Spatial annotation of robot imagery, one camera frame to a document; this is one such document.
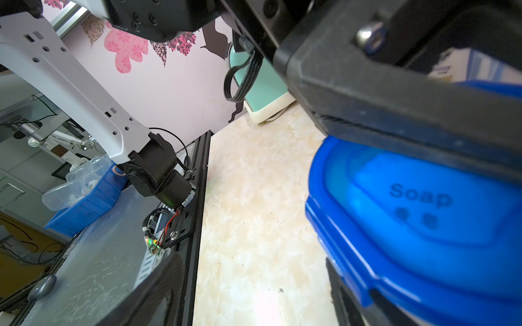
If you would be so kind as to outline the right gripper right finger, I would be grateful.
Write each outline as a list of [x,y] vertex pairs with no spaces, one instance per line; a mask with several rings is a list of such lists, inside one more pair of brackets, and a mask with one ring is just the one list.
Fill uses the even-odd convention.
[[377,290],[371,289],[373,303],[364,308],[355,294],[337,274],[330,260],[326,259],[331,296],[339,325],[417,325],[397,306],[394,306]]

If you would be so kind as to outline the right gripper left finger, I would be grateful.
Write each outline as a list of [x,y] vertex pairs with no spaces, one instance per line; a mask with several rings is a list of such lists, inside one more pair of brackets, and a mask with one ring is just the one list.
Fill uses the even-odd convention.
[[184,282],[184,261],[172,253],[99,325],[175,325]]

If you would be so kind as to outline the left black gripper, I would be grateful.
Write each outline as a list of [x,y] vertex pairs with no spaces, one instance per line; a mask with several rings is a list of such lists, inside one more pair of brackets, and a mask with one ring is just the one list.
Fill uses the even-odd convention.
[[255,78],[266,59],[332,136],[521,182],[521,101],[437,81],[450,48],[521,68],[520,1],[223,1]]

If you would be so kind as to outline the blue lid container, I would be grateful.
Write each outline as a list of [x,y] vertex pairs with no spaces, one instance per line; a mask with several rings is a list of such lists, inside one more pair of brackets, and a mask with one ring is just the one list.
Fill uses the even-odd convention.
[[521,186],[326,137],[306,216],[367,308],[417,325],[521,324]]

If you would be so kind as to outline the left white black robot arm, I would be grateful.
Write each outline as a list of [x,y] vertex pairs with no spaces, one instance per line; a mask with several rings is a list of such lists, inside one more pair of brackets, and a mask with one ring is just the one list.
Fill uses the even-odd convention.
[[[263,59],[323,132],[521,183],[521,101],[427,73],[449,47],[521,68],[520,1],[83,1],[118,31],[168,42],[223,17],[256,77]],[[192,186],[160,135],[83,68],[41,1],[1,2],[1,66],[82,124],[143,196],[176,209]]]

